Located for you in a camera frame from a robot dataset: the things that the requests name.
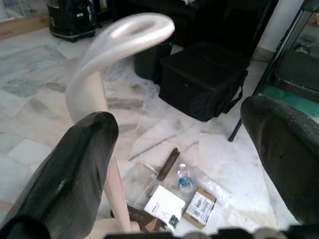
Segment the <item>floor tile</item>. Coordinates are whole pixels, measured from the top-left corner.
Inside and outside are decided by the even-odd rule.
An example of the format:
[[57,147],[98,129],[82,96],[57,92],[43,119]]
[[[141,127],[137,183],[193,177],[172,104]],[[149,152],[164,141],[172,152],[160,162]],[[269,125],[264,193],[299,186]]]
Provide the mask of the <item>floor tile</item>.
[[136,84],[105,82],[104,85],[110,113],[114,115],[119,126],[115,156],[119,161],[128,160],[146,90]]
[[24,139],[8,154],[8,156],[23,165],[32,165],[41,163],[51,151],[52,149],[50,147],[42,143]]
[[245,228],[254,233],[259,228],[276,228],[276,221],[273,214],[258,213],[254,211],[231,210],[228,217],[228,226],[232,228]]
[[299,225],[300,223],[294,218],[291,212],[288,210],[285,202],[281,198],[275,185],[269,178],[266,172],[264,172],[265,181],[270,197],[270,203],[274,210],[276,224],[279,230],[287,230],[291,225]]
[[172,55],[182,50],[183,50],[183,47],[174,44],[170,54]]
[[84,55],[89,45],[90,41],[88,38],[79,39],[75,43],[60,39],[56,45],[56,49],[61,52],[65,58],[72,59]]
[[98,209],[98,217],[111,218],[111,206],[105,196],[105,193],[102,193],[101,204]]
[[16,147],[23,137],[12,133],[0,131],[0,153],[8,154],[14,147]]
[[31,177],[31,171],[14,159],[0,154],[0,200],[13,203]]
[[25,51],[42,45],[55,46],[61,39],[50,34],[49,28],[33,31],[27,34],[12,37],[0,42],[0,57]]
[[145,86],[150,82],[135,74],[133,57],[127,57],[110,66],[105,74],[104,80]]
[[6,215],[7,215],[7,211],[0,209],[0,224],[2,223]]
[[222,135],[202,134],[199,158],[199,168],[233,193],[231,205],[236,210],[273,213],[263,167],[248,135],[231,143]]
[[29,165],[29,169],[31,170],[32,174],[35,173],[35,171],[38,169],[38,167],[40,166],[41,162],[36,162],[33,164]]
[[4,91],[13,95],[31,98],[47,82],[60,82],[64,77],[70,77],[70,72],[75,66],[75,60],[63,60],[56,65],[48,66],[23,74],[15,79],[9,80],[2,86]]
[[177,147],[189,165],[198,160],[199,127],[193,121],[141,117],[130,152],[130,161],[162,167]]
[[9,211],[11,208],[12,208],[11,203],[7,203],[7,202],[0,200],[0,210],[3,210],[6,212],[6,211]]
[[4,123],[15,116],[26,103],[27,100],[0,90],[0,122]]
[[56,64],[64,56],[54,47],[43,45],[0,57],[0,86],[23,74]]
[[61,92],[65,88],[64,83],[47,83],[2,130],[54,147],[73,125]]

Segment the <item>cardboard box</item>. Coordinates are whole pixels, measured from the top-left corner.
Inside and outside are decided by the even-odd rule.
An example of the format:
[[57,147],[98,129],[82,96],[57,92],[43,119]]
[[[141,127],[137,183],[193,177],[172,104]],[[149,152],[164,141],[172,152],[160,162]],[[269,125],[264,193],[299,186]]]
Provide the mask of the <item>cardboard box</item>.
[[183,214],[185,201],[161,185],[154,188],[144,210],[163,221],[174,232],[176,224]]
[[198,188],[183,217],[202,229],[216,203],[216,197],[202,188]]

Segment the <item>small cardboard box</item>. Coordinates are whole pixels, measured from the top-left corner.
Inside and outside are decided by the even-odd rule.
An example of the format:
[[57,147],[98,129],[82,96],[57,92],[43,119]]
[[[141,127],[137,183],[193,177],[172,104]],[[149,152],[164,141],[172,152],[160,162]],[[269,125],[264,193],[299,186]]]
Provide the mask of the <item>small cardboard box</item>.
[[202,188],[198,188],[183,217],[202,229],[216,203],[216,197]]

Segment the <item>white box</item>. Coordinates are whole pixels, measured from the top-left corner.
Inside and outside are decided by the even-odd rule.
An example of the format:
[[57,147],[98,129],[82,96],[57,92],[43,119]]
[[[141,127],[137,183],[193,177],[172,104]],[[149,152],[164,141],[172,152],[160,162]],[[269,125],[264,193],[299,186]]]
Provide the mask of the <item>white box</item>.
[[174,232],[176,224],[182,217],[185,201],[161,185],[155,187],[144,210],[166,223],[167,228]]

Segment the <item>black trash bin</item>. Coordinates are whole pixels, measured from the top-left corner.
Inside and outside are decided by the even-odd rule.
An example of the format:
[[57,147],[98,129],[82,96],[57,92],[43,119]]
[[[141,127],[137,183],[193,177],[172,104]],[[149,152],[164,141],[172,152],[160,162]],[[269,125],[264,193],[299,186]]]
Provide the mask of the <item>black trash bin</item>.
[[166,41],[134,55],[134,71],[144,79],[160,84],[162,67],[160,60],[170,55],[174,43],[174,34]]

